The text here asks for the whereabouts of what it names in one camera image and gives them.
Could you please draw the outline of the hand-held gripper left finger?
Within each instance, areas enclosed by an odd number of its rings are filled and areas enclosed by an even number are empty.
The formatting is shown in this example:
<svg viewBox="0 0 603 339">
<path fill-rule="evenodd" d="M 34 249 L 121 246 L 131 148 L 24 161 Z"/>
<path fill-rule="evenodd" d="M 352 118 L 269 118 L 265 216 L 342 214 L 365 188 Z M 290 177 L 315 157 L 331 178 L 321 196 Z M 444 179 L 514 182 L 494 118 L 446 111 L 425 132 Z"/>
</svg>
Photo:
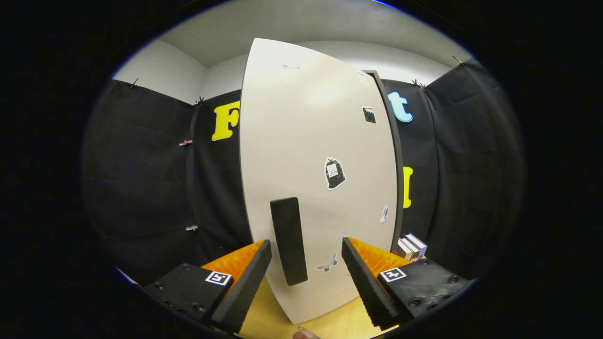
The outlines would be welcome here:
<svg viewBox="0 0 603 339">
<path fill-rule="evenodd" d="M 144 291 L 189 321 L 239 333 L 271 258 L 270 240 L 258 241 L 202 266 L 183 263 Z"/>
</svg>

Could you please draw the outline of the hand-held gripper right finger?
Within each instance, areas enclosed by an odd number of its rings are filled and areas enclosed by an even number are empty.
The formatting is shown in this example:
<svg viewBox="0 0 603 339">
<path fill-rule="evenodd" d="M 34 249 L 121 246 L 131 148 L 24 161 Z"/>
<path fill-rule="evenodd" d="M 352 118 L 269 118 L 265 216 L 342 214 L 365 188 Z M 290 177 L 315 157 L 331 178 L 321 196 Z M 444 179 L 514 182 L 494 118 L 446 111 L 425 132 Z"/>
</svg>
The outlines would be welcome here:
<svg viewBox="0 0 603 339">
<path fill-rule="evenodd" d="M 474 285 L 431 259 L 411 262 L 352 237 L 341 256 L 372 324 L 406 330 L 454 303 Z"/>
</svg>

